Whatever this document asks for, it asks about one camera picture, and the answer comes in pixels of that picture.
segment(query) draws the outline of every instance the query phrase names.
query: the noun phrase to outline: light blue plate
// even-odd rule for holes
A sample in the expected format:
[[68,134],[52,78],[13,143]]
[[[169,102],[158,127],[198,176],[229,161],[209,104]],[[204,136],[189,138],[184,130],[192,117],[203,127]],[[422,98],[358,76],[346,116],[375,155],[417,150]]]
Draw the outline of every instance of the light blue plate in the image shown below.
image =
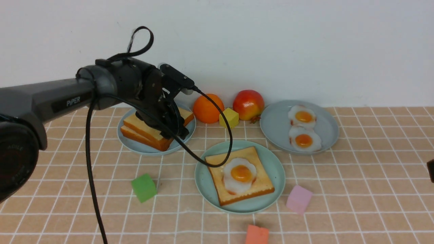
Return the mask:
[[[321,149],[316,152],[299,152],[289,143],[291,123],[288,112],[295,105],[304,105],[316,114],[316,125],[313,128],[321,138]],[[332,147],[339,138],[339,126],[335,118],[325,109],[313,103],[299,100],[284,100],[276,102],[264,109],[259,120],[265,137],[276,148],[297,155],[314,155]]]
[[[261,160],[268,177],[273,183],[275,189],[273,193],[220,206],[217,191],[214,187],[213,179],[208,167],[200,162],[196,165],[194,176],[199,192],[203,195],[205,200],[223,212],[230,214],[253,214],[263,211],[279,199],[282,195],[283,189],[285,188],[285,170],[283,169],[280,160],[270,150],[254,142],[237,140],[233,141],[232,151],[237,151],[251,146],[256,148],[259,159]],[[204,160],[206,156],[226,153],[228,148],[229,141],[219,143],[208,149],[201,158]]]
[[[185,106],[183,104],[177,103],[177,105],[180,108],[191,111],[191,109],[189,109],[187,106]],[[157,150],[157,149],[150,147],[148,145],[145,145],[143,143],[136,142],[134,140],[131,140],[131,139],[124,137],[124,135],[121,132],[121,127],[124,125],[123,121],[125,118],[127,118],[128,116],[130,116],[131,114],[133,114],[135,112],[136,112],[135,109],[131,109],[130,111],[128,111],[122,117],[121,121],[118,124],[118,138],[125,147],[130,149],[132,152],[136,152],[136,153],[142,154],[142,155],[149,155],[149,156],[166,155],[166,154],[175,152],[181,148],[181,145],[177,141],[173,140],[173,142],[169,146],[169,149],[165,152],[162,152],[160,150]],[[188,123],[186,128],[188,129],[188,131],[190,133],[187,135],[187,137],[184,140],[182,140],[183,143],[187,143],[191,139],[191,136],[193,135],[194,131],[196,130],[196,118],[194,118],[190,123]]]

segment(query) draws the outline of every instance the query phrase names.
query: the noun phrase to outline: grid pattern tablecloth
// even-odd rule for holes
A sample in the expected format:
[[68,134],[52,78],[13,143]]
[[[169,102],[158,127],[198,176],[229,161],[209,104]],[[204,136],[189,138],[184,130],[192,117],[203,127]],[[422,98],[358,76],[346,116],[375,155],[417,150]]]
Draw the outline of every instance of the grid pattern tablecloth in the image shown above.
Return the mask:
[[[130,152],[116,135],[125,108],[95,112],[92,162],[110,243],[243,244],[247,226],[268,228],[269,243],[431,244],[434,184],[426,162],[434,158],[434,108],[327,108],[340,126],[331,150],[313,157],[268,144],[259,124],[241,122],[235,139],[268,147],[286,171],[276,204],[253,215],[223,213],[194,182],[195,160],[184,150],[148,157]],[[102,243],[85,167],[86,109],[46,125],[29,182],[0,204],[0,243]],[[188,146],[201,155],[228,139],[218,124],[198,123]],[[158,195],[140,204],[130,181],[149,173]],[[314,195],[304,216],[289,211],[294,185]]]

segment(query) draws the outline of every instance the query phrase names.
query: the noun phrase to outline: apple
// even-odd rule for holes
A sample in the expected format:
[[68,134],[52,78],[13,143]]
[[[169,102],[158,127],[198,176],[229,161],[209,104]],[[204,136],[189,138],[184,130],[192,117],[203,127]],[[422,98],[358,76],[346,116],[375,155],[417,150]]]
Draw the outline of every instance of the apple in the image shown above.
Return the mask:
[[235,97],[232,109],[239,114],[241,120],[250,120],[250,123],[255,123],[260,119],[264,107],[264,99],[259,92],[243,90]]

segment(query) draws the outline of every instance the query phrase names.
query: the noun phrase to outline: egg yolk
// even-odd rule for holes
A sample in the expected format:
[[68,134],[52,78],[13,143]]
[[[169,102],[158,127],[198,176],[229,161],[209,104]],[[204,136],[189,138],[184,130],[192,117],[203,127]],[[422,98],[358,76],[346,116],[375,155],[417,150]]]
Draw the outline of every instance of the egg yolk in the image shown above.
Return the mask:
[[301,134],[296,137],[296,143],[301,148],[310,147],[313,143],[312,137],[307,134]]
[[296,119],[301,122],[309,123],[312,121],[312,115],[306,111],[298,111],[296,113]]
[[249,168],[244,165],[235,166],[230,171],[230,175],[234,180],[240,182],[248,182],[252,179],[252,172],[250,172]]

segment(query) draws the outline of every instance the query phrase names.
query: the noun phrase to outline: bread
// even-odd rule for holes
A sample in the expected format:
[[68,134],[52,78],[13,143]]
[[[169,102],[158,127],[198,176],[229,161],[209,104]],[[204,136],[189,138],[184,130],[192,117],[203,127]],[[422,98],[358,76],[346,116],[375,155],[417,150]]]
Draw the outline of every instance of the bread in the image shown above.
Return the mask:
[[[227,153],[207,156],[205,157],[205,161],[209,164],[217,165],[220,164],[226,157]],[[253,164],[256,167],[256,180],[253,182],[251,188],[240,195],[231,195],[225,189],[223,179],[223,168],[227,165],[225,163],[223,166],[218,168],[208,167],[208,170],[211,173],[211,177],[214,182],[214,187],[217,191],[218,201],[220,206],[225,206],[228,204],[232,204],[244,199],[249,199],[257,196],[266,195],[274,192],[274,186],[271,182],[269,176],[267,175],[261,160],[259,159],[258,153],[254,146],[244,148],[237,151],[232,151],[228,158],[228,163],[233,158],[244,158],[249,161],[249,163]]]
[[[190,111],[179,108],[179,113],[184,118],[184,126],[187,126],[194,119],[194,115]],[[124,137],[143,143],[159,151],[167,151],[174,140],[173,138],[164,138],[160,135],[161,131],[149,127],[145,122],[137,118],[135,113],[125,118],[123,122],[124,125],[121,127],[121,133]]]

